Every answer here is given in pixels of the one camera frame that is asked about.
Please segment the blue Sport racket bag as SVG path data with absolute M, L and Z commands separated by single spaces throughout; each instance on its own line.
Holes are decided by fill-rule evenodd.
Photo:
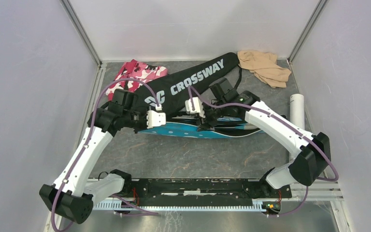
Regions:
M 203 139 L 242 138 L 264 131 L 239 118 L 223 117 L 217 124 L 206 130 L 198 127 L 198 119 L 190 116 L 175 117 L 160 127 L 141 130 L 140 134 L 164 135 L 173 137 L 189 137 Z

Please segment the black Crossway racket bag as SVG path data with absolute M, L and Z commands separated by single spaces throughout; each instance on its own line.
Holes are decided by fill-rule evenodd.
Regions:
M 226 53 L 200 65 L 168 74 L 148 82 L 167 116 L 174 116 L 185 107 L 189 99 L 187 88 L 192 86 L 200 94 L 211 83 L 224 77 L 239 64 L 236 53 Z

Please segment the white shuttlecock tube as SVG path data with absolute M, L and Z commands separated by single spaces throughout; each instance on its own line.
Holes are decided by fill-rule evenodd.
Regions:
M 289 98 L 289 103 L 290 122 L 300 129 L 305 129 L 304 96 L 293 94 Z

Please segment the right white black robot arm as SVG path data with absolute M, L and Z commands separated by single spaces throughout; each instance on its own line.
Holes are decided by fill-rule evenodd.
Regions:
M 320 132 L 314 135 L 301 129 L 274 112 L 252 92 L 238 93 L 233 87 L 228 92 L 225 92 L 224 87 L 212 89 L 218 100 L 212 104 L 204 100 L 194 87 L 189 86 L 187 90 L 189 97 L 185 106 L 190 114 L 208 117 L 209 110 L 213 110 L 222 116 L 238 117 L 257 126 L 293 155 L 288 163 L 264 174 L 265 181 L 259 185 L 263 196 L 272 197 L 281 187 L 296 182 L 311 186 L 325 168 L 332 165 L 330 142 L 326 134 Z

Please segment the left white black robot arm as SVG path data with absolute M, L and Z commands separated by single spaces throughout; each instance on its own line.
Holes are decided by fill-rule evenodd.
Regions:
M 144 129 L 165 124 L 162 104 L 136 109 L 138 95 L 118 89 L 112 100 L 96 106 L 88 127 L 75 153 L 53 184 L 42 185 L 39 195 L 50 210 L 51 226 L 55 231 L 57 217 L 81 224 L 87 220 L 95 205 L 113 195 L 127 197 L 133 194 L 132 207 L 138 206 L 138 194 L 132 184 L 132 176 L 114 169 L 92 185 L 87 185 L 101 153 L 122 128 Z

